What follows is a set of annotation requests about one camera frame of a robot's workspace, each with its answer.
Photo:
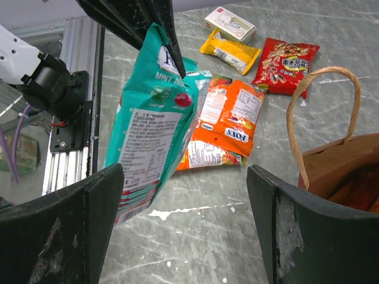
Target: table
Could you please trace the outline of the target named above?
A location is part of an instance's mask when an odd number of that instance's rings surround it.
[[[362,105],[355,134],[379,131],[379,3],[324,0],[255,0],[225,8],[254,23],[251,45],[263,48],[267,37],[320,45],[311,69],[343,66],[362,84]],[[209,32],[203,19],[214,8],[175,15],[182,55],[199,67],[250,83],[258,62],[246,76],[198,49]],[[106,34],[102,83],[99,160],[111,133],[122,88],[137,51]],[[338,75],[323,75],[295,110],[302,151],[342,138],[353,101],[352,84]],[[298,170],[285,124],[290,98],[267,95],[247,160],[296,184]],[[267,283],[261,249],[246,189],[246,169],[210,167],[176,173],[154,204],[114,229],[100,283]]]

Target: mint bag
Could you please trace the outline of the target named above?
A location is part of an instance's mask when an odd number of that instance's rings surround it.
[[[115,223],[146,209],[171,177],[197,125],[211,73],[198,71],[183,58],[184,80],[162,40],[164,30],[152,24],[123,90],[105,160],[120,163],[124,189]]]

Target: yellow snack package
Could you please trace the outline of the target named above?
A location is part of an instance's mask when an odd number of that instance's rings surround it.
[[[200,48],[200,52],[217,56],[236,68],[239,73],[245,75],[258,58],[261,49],[226,40],[221,37],[220,30],[215,28]]]

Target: aluminum frame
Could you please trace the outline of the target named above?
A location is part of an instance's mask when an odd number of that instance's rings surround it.
[[[104,29],[89,17],[65,22],[60,58],[70,72],[87,71],[87,100],[92,101],[91,140],[89,147],[67,153],[48,151],[42,195],[78,182],[97,170]]]

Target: small white box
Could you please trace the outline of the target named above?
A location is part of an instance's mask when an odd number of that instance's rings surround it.
[[[205,18],[206,29],[219,28],[223,38],[248,44],[254,37],[257,27],[223,7],[218,7]]]

